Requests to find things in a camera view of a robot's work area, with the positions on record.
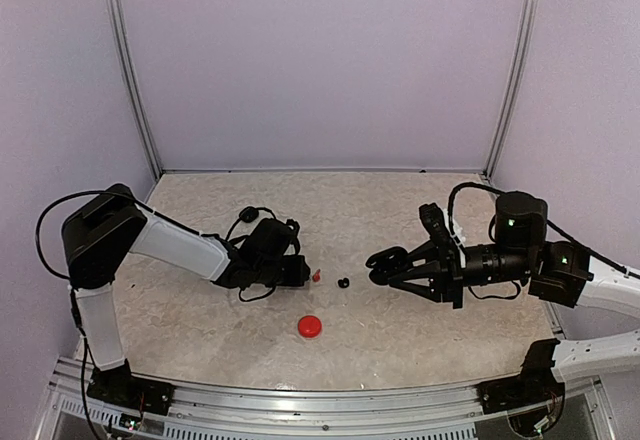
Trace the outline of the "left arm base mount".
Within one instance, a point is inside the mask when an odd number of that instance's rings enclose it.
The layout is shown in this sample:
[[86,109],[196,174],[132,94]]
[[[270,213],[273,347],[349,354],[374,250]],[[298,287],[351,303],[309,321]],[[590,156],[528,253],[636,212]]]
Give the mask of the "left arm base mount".
[[112,369],[95,368],[87,387],[89,398],[162,416],[169,412],[174,391],[171,383],[133,375],[127,359]]

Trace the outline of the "glossy black earbud case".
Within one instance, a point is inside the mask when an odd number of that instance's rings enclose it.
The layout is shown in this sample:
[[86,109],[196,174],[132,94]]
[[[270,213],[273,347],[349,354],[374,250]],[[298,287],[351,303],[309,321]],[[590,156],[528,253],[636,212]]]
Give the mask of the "glossy black earbud case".
[[243,223],[252,223],[259,217],[259,210],[253,206],[245,207],[238,215],[238,218]]

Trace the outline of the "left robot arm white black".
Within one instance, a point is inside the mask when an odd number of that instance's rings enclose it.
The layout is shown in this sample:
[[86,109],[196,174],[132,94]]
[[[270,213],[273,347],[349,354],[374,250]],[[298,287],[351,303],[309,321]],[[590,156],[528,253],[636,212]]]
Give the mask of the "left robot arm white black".
[[132,372],[117,320],[114,283],[122,264],[142,257],[178,269],[217,287],[236,290],[240,301],[253,286],[267,296],[279,289],[306,286],[310,268],[301,252],[299,224],[280,220],[266,207],[248,206],[237,224],[253,228],[244,235],[204,233],[137,199],[121,183],[103,190],[72,193],[55,200],[41,213],[35,229],[57,207],[73,200],[86,204],[61,224],[65,271],[46,259],[42,241],[35,241],[40,262],[53,276],[67,281],[72,315],[83,340],[85,394],[91,399],[148,410],[152,402],[165,406],[173,393],[169,383],[145,380]]

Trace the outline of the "small black charging case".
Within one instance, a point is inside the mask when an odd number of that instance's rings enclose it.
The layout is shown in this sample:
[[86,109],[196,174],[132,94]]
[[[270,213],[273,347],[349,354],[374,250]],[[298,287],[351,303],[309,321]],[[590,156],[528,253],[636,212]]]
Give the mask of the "small black charging case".
[[390,247],[371,255],[365,262],[369,279],[376,285],[389,284],[390,278],[404,272],[409,265],[408,252],[400,246]]

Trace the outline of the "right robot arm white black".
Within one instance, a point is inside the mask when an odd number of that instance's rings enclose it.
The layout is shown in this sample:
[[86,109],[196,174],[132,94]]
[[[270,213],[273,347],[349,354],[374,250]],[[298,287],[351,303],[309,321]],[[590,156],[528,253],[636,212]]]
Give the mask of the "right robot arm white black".
[[580,243],[548,218],[547,203],[521,191],[493,189],[491,241],[466,246],[455,230],[457,194],[480,189],[455,186],[446,208],[424,204],[420,221],[428,240],[408,251],[391,247],[366,262],[370,280],[459,309],[476,287],[512,283],[542,301],[573,308],[594,307],[639,315],[639,272]]

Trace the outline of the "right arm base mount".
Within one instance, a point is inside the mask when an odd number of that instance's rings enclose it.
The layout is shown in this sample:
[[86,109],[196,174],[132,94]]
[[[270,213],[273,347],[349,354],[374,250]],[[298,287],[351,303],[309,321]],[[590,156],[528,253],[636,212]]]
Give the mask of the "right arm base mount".
[[552,368],[558,339],[535,341],[518,374],[483,381],[476,386],[484,415],[506,413],[511,430],[525,439],[542,439],[560,420],[566,400],[565,384]]

